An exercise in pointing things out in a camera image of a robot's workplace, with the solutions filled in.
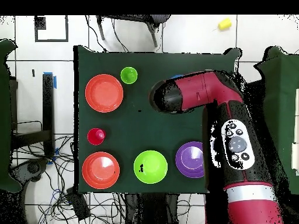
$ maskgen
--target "lime green bowl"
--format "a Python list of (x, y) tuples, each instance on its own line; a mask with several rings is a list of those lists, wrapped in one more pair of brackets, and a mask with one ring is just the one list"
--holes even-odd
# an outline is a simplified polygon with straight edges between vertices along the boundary
[(137, 75), (137, 71), (133, 67), (125, 67), (120, 72), (120, 78), (126, 84), (132, 84), (136, 82)]
[(154, 150), (140, 153), (134, 161), (134, 173), (145, 184), (155, 184), (163, 180), (167, 167), (165, 157)]

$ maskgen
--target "red cup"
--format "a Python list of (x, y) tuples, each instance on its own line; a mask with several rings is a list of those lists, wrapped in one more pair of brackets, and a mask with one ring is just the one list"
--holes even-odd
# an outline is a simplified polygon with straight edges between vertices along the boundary
[(103, 129), (94, 128), (91, 129), (87, 134), (87, 140), (92, 145), (99, 145), (101, 144), (106, 137), (106, 133)]

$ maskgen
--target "green cloth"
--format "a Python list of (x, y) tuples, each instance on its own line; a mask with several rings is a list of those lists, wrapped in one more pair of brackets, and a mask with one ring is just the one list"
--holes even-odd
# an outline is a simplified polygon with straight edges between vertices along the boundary
[(5, 64), (6, 58), (16, 48), (10, 40), (0, 40), (0, 189), (16, 193), (20, 191), (21, 185), (11, 178), (8, 167), (11, 163), (11, 94), (9, 93), (9, 74)]
[(299, 176), (291, 169), (291, 147), (294, 142), (295, 97), (299, 88), (299, 55), (284, 54), (272, 47), (258, 64), (265, 80), (266, 96), (263, 110), (265, 121), (281, 164), (290, 183), (292, 194), (299, 194)]
[[(239, 57), (237, 48), (224, 54), (159, 54), (159, 53), (98, 53), (78, 46), (79, 56), (79, 187), (85, 192), (118, 193), (205, 193), (203, 178), (187, 178), (175, 165), (177, 150), (190, 141), (202, 141), (202, 112), (199, 107), (186, 114), (156, 112), (148, 101), (152, 86), (174, 75), (188, 74), (204, 69), (234, 71)], [(126, 85), (120, 79), (124, 67), (138, 72), (134, 84)], [(93, 110), (85, 100), (85, 87), (98, 74), (117, 78), (124, 90), (121, 105), (110, 113)], [(106, 139), (98, 146), (91, 145), (87, 133), (92, 128), (103, 128)], [(162, 153), (168, 162), (165, 178), (156, 184), (144, 184), (133, 170), (135, 158), (143, 151)], [(92, 153), (104, 151), (113, 155), (120, 165), (120, 176), (108, 189), (97, 190), (82, 177), (84, 160)]]

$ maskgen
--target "purple bowl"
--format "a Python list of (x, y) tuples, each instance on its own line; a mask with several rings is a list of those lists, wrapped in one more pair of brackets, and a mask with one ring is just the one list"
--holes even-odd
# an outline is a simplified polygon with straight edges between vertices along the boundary
[(203, 144), (193, 141), (182, 145), (176, 153), (175, 163), (179, 171), (186, 177), (203, 177)]

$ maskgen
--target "tabletop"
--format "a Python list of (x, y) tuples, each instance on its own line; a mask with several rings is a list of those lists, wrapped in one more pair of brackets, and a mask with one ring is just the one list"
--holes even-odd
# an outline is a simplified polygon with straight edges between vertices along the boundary
[[(204, 177), (185, 177), (175, 164), (176, 152), (183, 144), (202, 141), (203, 108), (198, 107), (191, 113), (185, 114), (158, 113), (151, 107), (148, 94), (156, 82), (169, 79), (174, 75), (205, 69), (233, 72), (234, 62), (239, 56), (238, 48), (229, 49), (224, 54), (157, 54), (154, 52), (99, 53), (80, 45), (75, 46), (74, 58), (78, 57), (79, 75), (78, 82), (75, 82), (79, 87), (78, 191), (80, 193), (205, 193)], [(137, 70), (138, 79), (135, 83), (126, 85), (121, 81), (120, 72), (124, 67), (133, 67)], [(124, 97), (121, 105), (109, 113), (95, 111), (85, 99), (87, 83), (99, 74), (114, 76), (123, 87)], [(92, 128), (102, 128), (106, 131), (106, 139), (102, 144), (95, 146), (88, 142), (87, 133)], [(134, 160), (146, 150), (162, 153), (168, 162), (165, 178), (156, 184), (144, 184), (134, 174)], [(118, 180), (113, 186), (104, 190), (90, 187), (82, 177), (84, 160), (99, 151), (113, 155), (120, 165)]]

